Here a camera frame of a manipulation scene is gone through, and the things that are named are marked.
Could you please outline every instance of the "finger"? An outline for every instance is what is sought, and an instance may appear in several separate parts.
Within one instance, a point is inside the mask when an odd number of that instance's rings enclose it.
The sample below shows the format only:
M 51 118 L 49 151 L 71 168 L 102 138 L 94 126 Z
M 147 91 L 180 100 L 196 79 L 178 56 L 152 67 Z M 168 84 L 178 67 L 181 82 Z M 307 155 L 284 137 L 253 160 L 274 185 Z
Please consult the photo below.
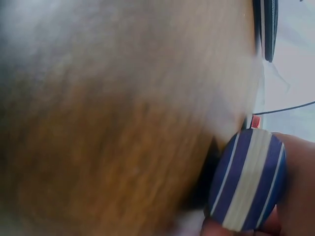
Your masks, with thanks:
M 278 217 L 277 207 L 274 208 L 264 225 L 259 230 L 272 235 L 280 234 L 281 224 Z
M 222 226 L 211 219 L 206 219 L 202 225 L 201 236 L 233 236 L 229 230 L 222 228 Z
M 253 236 L 272 236 L 272 235 L 267 234 L 267 233 L 263 233 L 263 232 L 255 232 L 255 234 Z
M 241 232 L 235 233 L 230 230 L 224 229 L 217 222 L 206 219 L 203 223 L 202 230 L 200 233 L 201 236 L 254 236 L 254 232 Z

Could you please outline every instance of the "black object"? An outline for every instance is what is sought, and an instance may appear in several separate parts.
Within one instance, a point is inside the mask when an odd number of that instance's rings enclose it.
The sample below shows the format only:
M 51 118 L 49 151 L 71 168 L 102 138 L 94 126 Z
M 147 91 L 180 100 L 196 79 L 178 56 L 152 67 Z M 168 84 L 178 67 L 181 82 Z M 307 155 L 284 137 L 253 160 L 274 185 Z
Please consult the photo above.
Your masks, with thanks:
M 253 0 L 254 17 L 260 22 L 263 57 L 272 62 L 278 29 L 278 0 Z

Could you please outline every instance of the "blue and white striped disc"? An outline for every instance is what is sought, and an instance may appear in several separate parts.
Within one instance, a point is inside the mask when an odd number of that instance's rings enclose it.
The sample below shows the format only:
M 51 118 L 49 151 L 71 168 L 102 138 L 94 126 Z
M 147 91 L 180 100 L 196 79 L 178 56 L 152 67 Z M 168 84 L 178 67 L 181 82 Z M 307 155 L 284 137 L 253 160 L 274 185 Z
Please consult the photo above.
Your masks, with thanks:
M 270 132 L 247 129 L 227 144 L 209 195 L 210 216 L 224 228 L 259 228 L 283 194 L 286 160 L 283 143 Z

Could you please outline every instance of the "blurry wood grain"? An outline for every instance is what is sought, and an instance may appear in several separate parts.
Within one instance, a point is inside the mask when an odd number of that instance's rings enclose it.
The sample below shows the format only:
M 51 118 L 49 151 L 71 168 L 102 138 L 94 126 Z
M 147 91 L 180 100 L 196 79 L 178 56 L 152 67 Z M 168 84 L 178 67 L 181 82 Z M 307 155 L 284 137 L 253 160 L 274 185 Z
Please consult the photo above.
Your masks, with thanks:
M 3 235 L 156 235 L 254 104 L 251 0 L 0 2 Z

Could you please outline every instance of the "fingertip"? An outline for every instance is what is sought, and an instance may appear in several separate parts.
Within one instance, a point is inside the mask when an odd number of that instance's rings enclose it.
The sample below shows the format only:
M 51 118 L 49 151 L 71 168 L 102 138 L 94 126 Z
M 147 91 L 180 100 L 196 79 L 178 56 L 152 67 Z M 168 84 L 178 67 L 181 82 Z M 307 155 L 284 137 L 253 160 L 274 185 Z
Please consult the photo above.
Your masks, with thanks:
M 232 232 L 222 228 L 217 222 L 206 219 L 202 225 L 201 236 L 232 236 Z

